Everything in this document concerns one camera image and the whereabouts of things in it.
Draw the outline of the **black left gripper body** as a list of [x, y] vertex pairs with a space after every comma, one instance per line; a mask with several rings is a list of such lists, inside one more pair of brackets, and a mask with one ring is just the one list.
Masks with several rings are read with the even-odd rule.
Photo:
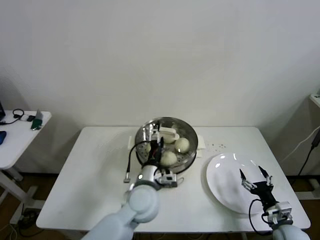
[[153, 165], [158, 167], [160, 165], [162, 157], [163, 146], [157, 145], [157, 140], [150, 142], [150, 151], [148, 154], [147, 165]]

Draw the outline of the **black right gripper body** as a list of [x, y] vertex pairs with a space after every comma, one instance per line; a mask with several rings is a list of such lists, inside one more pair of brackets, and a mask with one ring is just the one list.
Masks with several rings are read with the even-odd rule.
[[251, 190], [251, 193], [253, 195], [257, 195], [260, 198], [264, 210], [267, 210], [278, 203], [278, 201], [272, 194], [272, 190], [274, 188], [272, 184], [267, 185], [266, 181], [260, 181], [255, 182], [254, 185], [256, 187]]

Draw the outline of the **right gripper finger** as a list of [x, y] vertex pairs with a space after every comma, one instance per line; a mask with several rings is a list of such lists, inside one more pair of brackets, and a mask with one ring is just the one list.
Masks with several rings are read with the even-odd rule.
[[241, 185], [248, 191], [251, 191], [256, 188], [256, 185], [247, 180], [245, 174], [240, 169]]
[[268, 187], [273, 187], [272, 184], [272, 176], [268, 174], [268, 172], [262, 168], [260, 165], [258, 166], [258, 168], [261, 171], [261, 174], [263, 175], [263, 177], [265, 178], [264, 181], [259, 182], [260, 186], [268, 186]]

